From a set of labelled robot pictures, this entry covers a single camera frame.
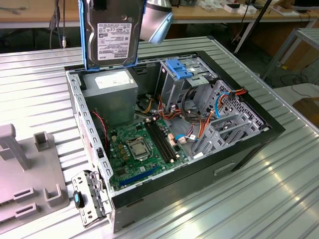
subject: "side panel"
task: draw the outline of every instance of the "side panel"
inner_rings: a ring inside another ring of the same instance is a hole
[[[133,203],[116,209],[112,218],[114,232],[154,214],[164,207],[183,199],[191,193],[201,190],[231,173],[236,165],[238,165],[247,155],[249,156],[249,153],[252,150],[258,147],[259,146],[253,146],[247,148],[221,162],[215,163],[160,190],[148,194]]]

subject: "sticker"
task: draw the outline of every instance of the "sticker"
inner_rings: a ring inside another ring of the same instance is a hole
[[[131,23],[98,23],[98,60],[127,58],[131,31]]]
[[[120,71],[112,75],[98,76],[95,82],[99,89],[134,83],[126,71]]]

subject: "desk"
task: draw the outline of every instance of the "desk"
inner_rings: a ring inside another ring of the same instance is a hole
[[[29,8],[22,11],[20,15],[14,15],[10,12],[1,11],[0,28],[40,28],[48,27],[49,21],[54,9],[53,0],[31,0]],[[216,11],[206,11],[199,6],[195,7],[173,7],[173,23],[188,24],[188,23],[236,23],[241,22],[243,15],[238,13],[229,13],[224,9]],[[248,32],[251,30],[259,11],[256,14],[248,14],[243,22],[248,22],[249,25],[245,30],[236,50],[237,53],[245,41]],[[66,8],[65,13],[66,26],[79,26],[78,10],[74,6]],[[319,18],[319,12],[311,11],[310,17],[303,13],[300,16],[285,17],[273,10],[267,10],[261,22],[291,22],[291,21],[309,21],[307,27],[311,28]]]
[[[106,220],[84,229],[72,199],[71,177],[88,169],[89,163],[63,67],[81,64],[81,49],[0,55],[0,123],[13,123],[17,140],[42,130],[54,135],[71,200],[68,207],[1,238],[317,238],[319,131],[216,40],[172,39],[157,46],[141,42],[138,54],[190,49],[206,51],[286,131],[244,168],[116,235]]]

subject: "corrugated metal surface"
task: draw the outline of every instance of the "corrugated metal surface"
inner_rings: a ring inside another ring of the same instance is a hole
[[[319,49],[319,29],[318,28],[301,28],[296,31],[296,35],[306,41],[311,46]]]
[[[259,83],[248,68],[206,37],[141,43],[139,56],[205,50],[285,128],[245,168],[116,235],[102,221],[83,229],[74,203],[1,238],[318,238],[319,139]],[[53,133],[72,195],[71,177],[88,167],[72,116],[63,66],[80,64],[80,48],[0,56],[0,122],[17,139]]]

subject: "connector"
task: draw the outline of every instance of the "connector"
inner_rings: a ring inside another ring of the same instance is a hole
[[[50,31],[53,31],[56,27],[56,18],[55,18],[55,15],[53,15],[51,17],[51,21],[50,21],[50,24],[49,24],[49,29]]]
[[[229,92],[228,97],[229,97],[230,99],[234,99],[235,96],[236,96],[236,91],[230,91],[230,92]]]
[[[65,36],[62,37],[62,47],[66,48],[66,37]]]

